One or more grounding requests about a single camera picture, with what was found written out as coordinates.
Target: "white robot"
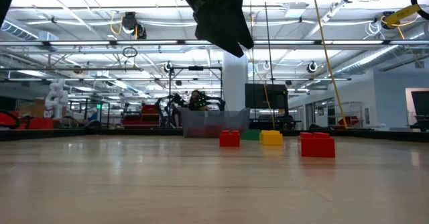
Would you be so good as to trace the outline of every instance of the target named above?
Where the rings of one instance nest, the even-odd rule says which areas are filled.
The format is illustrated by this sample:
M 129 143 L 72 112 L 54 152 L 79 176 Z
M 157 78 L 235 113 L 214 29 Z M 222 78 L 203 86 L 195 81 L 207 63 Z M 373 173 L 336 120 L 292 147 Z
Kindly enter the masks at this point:
M 67 106 L 68 93 L 64 91 L 64 79 L 57 79 L 49 86 L 50 92 L 45 100 L 44 117 L 62 118 L 62 108 Z

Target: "white pillar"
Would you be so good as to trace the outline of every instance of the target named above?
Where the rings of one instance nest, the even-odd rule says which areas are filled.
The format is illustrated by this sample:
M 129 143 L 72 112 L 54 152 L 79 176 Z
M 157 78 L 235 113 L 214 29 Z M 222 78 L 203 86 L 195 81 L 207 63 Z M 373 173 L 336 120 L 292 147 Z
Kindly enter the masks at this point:
M 247 55 L 238 58 L 228 52 L 223 53 L 223 99 L 228 111 L 245 108 L 245 84 L 247 83 Z

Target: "floor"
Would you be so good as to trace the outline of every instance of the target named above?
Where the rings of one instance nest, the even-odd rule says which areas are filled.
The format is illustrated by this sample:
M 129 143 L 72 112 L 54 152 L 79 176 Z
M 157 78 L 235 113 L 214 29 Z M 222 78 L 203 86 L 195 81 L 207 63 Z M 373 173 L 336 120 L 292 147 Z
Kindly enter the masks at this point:
M 336 138 L 336 159 L 216 139 L 0 142 L 0 223 L 429 223 L 429 145 Z

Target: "clear plastic bin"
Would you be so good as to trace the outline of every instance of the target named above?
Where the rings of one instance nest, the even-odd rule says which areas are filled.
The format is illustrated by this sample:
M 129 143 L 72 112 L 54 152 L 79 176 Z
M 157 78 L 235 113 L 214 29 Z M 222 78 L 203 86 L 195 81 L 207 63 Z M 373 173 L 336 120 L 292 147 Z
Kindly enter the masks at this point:
M 224 130 L 249 129 L 250 109 L 241 111 L 191 111 L 181 109 L 184 137 L 219 137 Z

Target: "black screen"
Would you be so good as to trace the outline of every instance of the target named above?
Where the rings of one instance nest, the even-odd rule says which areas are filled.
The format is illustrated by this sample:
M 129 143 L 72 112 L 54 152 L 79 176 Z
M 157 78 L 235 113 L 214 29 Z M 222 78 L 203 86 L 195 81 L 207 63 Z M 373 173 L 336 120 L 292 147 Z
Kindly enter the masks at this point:
M 288 90 L 285 85 L 266 85 L 269 106 L 272 109 L 288 109 Z M 268 109 L 263 84 L 246 84 L 246 107 Z
M 411 92 L 416 115 L 429 115 L 429 91 Z
M 0 110 L 14 111 L 16 108 L 16 99 L 9 97 L 0 97 Z

